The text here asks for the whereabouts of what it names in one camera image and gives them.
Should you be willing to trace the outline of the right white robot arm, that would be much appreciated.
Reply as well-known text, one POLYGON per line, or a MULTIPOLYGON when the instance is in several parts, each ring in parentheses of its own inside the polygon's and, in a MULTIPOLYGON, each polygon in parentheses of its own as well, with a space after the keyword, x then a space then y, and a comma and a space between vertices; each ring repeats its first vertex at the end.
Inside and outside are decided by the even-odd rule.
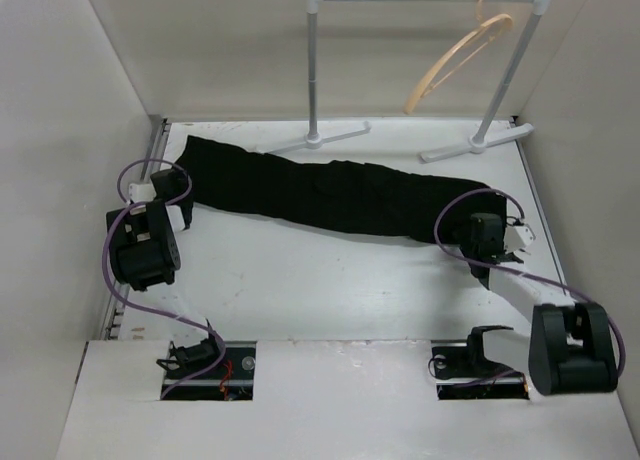
POLYGON ((526 373, 544 396, 616 390, 623 360, 615 358, 613 343, 620 336, 605 309, 557 281, 516 267, 521 260, 515 252, 533 239, 527 225, 475 213, 454 238, 471 275, 530 325, 526 335, 505 326, 493 329, 494 340, 481 334, 463 353, 471 373, 483 376, 499 364, 511 367, 526 373))

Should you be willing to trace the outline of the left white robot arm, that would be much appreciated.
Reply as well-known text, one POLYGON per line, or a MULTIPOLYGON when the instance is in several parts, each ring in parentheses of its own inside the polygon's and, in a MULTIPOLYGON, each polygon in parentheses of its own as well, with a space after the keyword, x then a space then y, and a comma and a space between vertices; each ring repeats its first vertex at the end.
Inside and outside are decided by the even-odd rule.
MULTIPOLYGON (((148 184, 132 186, 125 197, 126 206, 106 213, 107 236, 103 244, 102 268, 106 283, 112 280, 144 292, 160 284, 171 285, 181 268, 181 258, 170 217, 175 207, 185 228, 190 226, 193 207, 189 174, 174 165, 151 175, 148 184)), ((171 319, 200 330, 207 337, 191 347, 170 349, 169 358, 159 362, 168 372, 186 377, 214 378, 224 367, 226 346, 210 322, 191 320, 171 311, 132 303, 134 310, 171 319)))

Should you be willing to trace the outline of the black trousers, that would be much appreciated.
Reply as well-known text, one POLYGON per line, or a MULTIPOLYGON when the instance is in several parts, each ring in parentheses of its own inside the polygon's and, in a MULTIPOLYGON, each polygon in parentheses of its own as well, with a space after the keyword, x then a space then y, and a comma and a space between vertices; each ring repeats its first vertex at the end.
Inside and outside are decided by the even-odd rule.
POLYGON ((378 164, 296 163, 195 136, 176 163, 201 205, 339 233, 453 243, 472 214, 507 214, 505 198, 481 182, 378 164))

